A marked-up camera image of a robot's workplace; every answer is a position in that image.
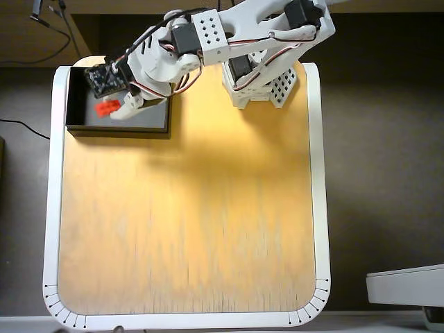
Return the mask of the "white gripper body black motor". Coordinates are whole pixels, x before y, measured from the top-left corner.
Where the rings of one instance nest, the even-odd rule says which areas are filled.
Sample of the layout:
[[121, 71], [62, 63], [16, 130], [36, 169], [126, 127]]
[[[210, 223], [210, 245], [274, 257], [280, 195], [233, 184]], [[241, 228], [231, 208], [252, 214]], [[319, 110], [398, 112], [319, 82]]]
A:
[[177, 55], [160, 46], [160, 40], [171, 43], [171, 33], [167, 29], [159, 29], [152, 36], [136, 41], [141, 44], [128, 56], [135, 82], [154, 91], [155, 94], [141, 88], [141, 95], [147, 101], [169, 96], [171, 85], [176, 84], [182, 77], [179, 71]]

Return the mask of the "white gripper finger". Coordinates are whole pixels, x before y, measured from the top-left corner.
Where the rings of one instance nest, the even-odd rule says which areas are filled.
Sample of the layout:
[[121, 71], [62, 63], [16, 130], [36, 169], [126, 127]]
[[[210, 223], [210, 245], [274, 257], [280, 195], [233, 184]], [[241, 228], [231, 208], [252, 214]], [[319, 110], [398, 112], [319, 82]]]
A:
[[116, 121], [129, 119], [142, 111], [143, 98], [140, 94], [132, 95], [130, 92], [123, 98], [121, 107], [110, 114], [110, 118]]

